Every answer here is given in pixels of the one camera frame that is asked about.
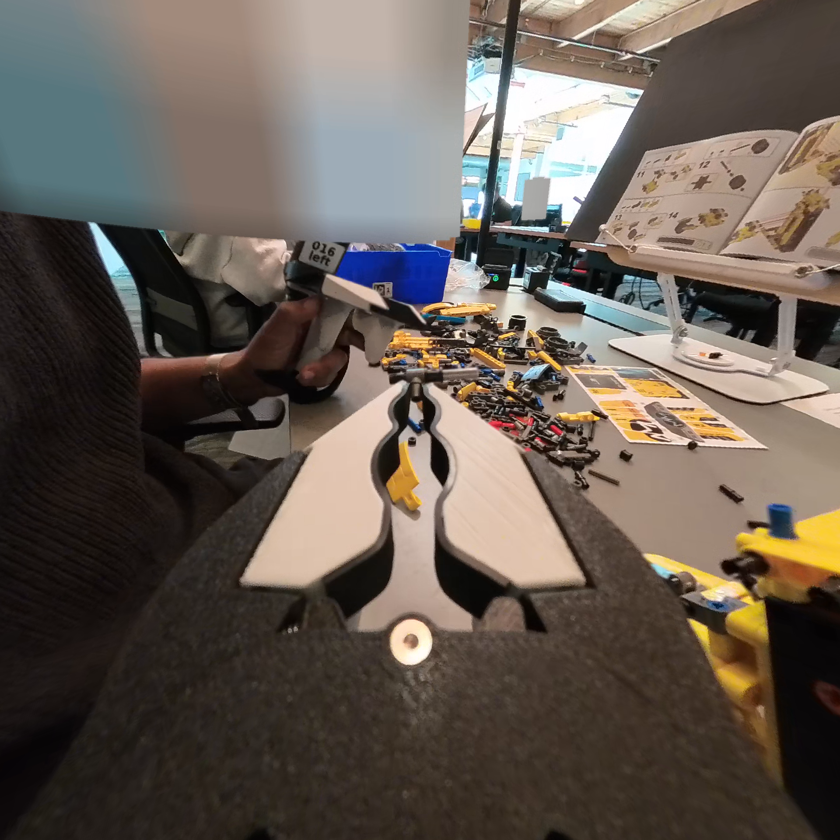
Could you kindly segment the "instruction booklet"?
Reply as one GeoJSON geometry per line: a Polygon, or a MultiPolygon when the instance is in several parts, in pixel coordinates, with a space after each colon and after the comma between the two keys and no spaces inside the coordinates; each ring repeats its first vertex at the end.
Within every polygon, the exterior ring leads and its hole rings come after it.
{"type": "Polygon", "coordinates": [[[645,152],[596,242],[838,266],[838,116],[645,152]]]}

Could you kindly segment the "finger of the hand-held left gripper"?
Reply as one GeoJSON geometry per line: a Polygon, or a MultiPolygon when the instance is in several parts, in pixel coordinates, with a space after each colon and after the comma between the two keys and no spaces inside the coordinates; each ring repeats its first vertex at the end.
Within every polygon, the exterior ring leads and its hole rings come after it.
{"type": "Polygon", "coordinates": [[[362,337],[365,359],[369,364],[377,364],[380,361],[392,341],[393,334],[398,329],[422,330],[426,328],[425,323],[396,323],[326,298],[324,282],[321,286],[321,295],[323,297],[320,308],[321,355],[330,352],[335,347],[347,323],[362,337]]]}
{"type": "Polygon", "coordinates": [[[425,323],[421,312],[412,305],[392,298],[349,280],[327,274],[324,276],[324,296],[351,308],[361,310],[396,323],[425,323]]]}

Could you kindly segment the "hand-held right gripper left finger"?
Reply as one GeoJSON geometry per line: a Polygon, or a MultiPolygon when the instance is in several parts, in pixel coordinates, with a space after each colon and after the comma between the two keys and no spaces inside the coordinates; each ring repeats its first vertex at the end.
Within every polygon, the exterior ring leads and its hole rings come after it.
{"type": "Polygon", "coordinates": [[[393,564],[392,503],[380,469],[402,428],[392,385],[318,438],[239,578],[247,589],[326,595],[353,616],[384,591],[393,564]]]}

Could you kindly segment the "person's left forearm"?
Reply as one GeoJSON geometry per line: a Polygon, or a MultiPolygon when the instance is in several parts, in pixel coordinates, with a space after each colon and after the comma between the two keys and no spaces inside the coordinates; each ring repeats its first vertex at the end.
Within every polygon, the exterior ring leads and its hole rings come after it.
{"type": "Polygon", "coordinates": [[[149,357],[140,363],[141,424],[159,433],[221,413],[229,400],[219,380],[225,354],[149,357]]]}

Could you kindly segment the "dark grey backboard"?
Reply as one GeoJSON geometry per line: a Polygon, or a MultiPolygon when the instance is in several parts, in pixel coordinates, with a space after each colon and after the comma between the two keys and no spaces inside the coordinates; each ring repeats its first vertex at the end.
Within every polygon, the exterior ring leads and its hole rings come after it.
{"type": "Polygon", "coordinates": [[[672,40],[568,230],[593,242],[646,151],[839,114],[839,2],[752,3],[672,40]]]}

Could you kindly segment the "pile of toy brick pieces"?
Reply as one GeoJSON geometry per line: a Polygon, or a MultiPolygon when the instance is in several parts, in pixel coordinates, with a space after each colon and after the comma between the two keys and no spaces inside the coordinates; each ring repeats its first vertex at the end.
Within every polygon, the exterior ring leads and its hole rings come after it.
{"type": "Polygon", "coordinates": [[[393,334],[380,362],[384,373],[415,366],[476,366],[481,371],[477,381],[436,387],[524,451],[568,469],[579,489],[587,490],[591,477],[619,485],[618,479],[592,468],[601,456],[593,445],[595,430],[606,416],[597,409],[555,410],[571,380],[566,368],[590,359],[585,343],[564,339],[550,326],[509,331],[510,317],[500,319],[490,303],[441,302],[422,315],[425,329],[393,334]]]}

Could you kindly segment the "white printed paper sheet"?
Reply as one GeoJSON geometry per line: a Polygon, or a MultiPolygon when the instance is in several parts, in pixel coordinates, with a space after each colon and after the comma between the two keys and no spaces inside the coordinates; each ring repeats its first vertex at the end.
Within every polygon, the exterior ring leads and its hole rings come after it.
{"type": "Polygon", "coordinates": [[[824,393],[821,395],[797,398],[791,401],[783,402],[782,405],[836,429],[840,427],[840,396],[838,393],[824,393]]]}

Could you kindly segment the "black office chair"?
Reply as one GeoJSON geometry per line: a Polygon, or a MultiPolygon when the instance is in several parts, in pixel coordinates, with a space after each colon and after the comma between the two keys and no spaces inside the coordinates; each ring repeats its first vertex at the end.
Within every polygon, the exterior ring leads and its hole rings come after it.
{"type": "Polygon", "coordinates": [[[175,358],[214,352],[207,310],[157,229],[101,224],[100,230],[130,273],[140,297],[146,353],[175,358]]]}
{"type": "Polygon", "coordinates": [[[187,440],[212,434],[263,431],[282,425],[286,415],[285,398],[272,396],[249,407],[229,408],[221,413],[191,421],[182,428],[179,434],[187,440]]]}

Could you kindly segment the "yellow curved panel piece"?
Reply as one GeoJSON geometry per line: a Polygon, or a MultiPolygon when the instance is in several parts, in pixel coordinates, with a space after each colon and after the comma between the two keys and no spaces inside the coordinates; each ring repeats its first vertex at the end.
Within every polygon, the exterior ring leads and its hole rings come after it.
{"type": "Polygon", "coordinates": [[[419,478],[411,459],[411,448],[409,440],[399,444],[398,466],[391,478],[386,482],[388,494],[395,506],[402,505],[408,512],[417,511],[422,501],[417,496],[415,489],[419,485],[419,478]]]}

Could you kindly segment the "black metal pole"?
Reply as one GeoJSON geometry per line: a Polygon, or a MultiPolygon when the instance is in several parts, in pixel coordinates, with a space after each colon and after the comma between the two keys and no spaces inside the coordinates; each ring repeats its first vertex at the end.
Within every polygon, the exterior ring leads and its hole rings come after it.
{"type": "Polygon", "coordinates": [[[490,241],[490,225],[492,220],[493,207],[496,201],[496,187],[498,166],[501,157],[501,146],[504,133],[505,120],[507,116],[508,92],[513,68],[513,57],[515,54],[518,18],[521,10],[520,1],[509,1],[505,31],[502,42],[500,58],[500,74],[497,87],[497,101],[495,115],[492,125],[490,139],[490,153],[486,175],[485,202],[482,207],[479,235],[477,239],[476,264],[483,267],[487,248],[490,241]]]}

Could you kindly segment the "blue plastic bin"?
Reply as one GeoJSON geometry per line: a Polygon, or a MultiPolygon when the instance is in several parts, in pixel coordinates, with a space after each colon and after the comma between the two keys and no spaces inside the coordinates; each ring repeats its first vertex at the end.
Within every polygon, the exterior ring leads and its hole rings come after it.
{"type": "Polygon", "coordinates": [[[418,308],[440,302],[445,295],[452,251],[435,245],[402,245],[401,250],[350,250],[336,276],[356,284],[379,288],[384,298],[418,308]]]}

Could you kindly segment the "clear plastic bags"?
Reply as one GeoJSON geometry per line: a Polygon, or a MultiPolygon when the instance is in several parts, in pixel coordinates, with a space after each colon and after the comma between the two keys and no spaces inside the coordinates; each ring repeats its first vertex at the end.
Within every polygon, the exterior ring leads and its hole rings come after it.
{"type": "Polygon", "coordinates": [[[448,263],[448,272],[444,285],[446,294],[458,290],[481,291],[490,284],[486,272],[474,262],[452,258],[448,263]]]}

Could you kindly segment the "white book stand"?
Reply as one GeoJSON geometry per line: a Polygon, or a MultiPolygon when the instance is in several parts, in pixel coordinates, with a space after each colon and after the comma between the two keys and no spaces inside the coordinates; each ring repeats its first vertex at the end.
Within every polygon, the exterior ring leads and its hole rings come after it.
{"type": "Polygon", "coordinates": [[[715,393],[751,405],[786,403],[828,392],[821,381],[791,371],[795,359],[795,318],[799,300],[838,304],[838,269],[737,257],[703,255],[645,245],[624,245],[605,228],[606,251],[624,267],[654,272],[663,292],[670,329],[609,342],[638,361],[686,378],[715,393]],[[725,351],[689,336],[681,315],[676,277],[746,291],[774,294],[778,308],[777,350],[768,364],[725,351]]]}

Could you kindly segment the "yellow black sticker sheet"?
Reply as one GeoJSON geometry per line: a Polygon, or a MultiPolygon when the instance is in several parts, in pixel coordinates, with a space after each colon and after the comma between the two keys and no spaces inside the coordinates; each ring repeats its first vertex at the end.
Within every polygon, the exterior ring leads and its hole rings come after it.
{"type": "Polygon", "coordinates": [[[569,366],[566,374],[628,443],[767,448],[658,369],[588,364],[569,366]]]}

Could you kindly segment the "grey axle pin piece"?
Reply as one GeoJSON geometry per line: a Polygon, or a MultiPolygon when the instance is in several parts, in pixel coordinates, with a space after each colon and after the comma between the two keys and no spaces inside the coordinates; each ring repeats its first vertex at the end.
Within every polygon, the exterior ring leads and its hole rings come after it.
{"type": "Polygon", "coordinates": [[[481,377],[481,371],[476,366],[463,368],[441,369],[429,367],[407,367],[388,374],[390,385],[407,383],[411,400],[420,403],[426,398],[428,385],[442,385],[475,382],[481,377]]]}

